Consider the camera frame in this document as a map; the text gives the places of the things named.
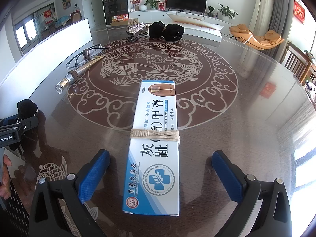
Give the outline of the person's left hand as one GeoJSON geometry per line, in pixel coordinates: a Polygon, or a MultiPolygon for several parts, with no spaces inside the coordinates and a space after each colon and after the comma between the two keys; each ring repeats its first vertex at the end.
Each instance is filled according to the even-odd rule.
{"type": "Polygon", "coordinates": [[[10,190],[10,175],[8,172],[8,166],[11,166],[12,162],[4,155],[3,158],[3,176],[2,176],[2,185],[0,187],[0,195],[3,199],[8,199],[11,196],[10,190]]]}

